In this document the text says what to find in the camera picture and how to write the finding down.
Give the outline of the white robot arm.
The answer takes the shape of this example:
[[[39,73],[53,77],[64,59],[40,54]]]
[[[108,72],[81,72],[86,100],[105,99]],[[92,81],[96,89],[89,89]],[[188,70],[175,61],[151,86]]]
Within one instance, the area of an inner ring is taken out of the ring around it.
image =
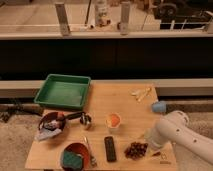
[[[161,116],[145,132],[149,151],[159,151],[167,142],[181,145],[213,165],[213,140],[187,127],[189,117],[182,111],[172,111]]]

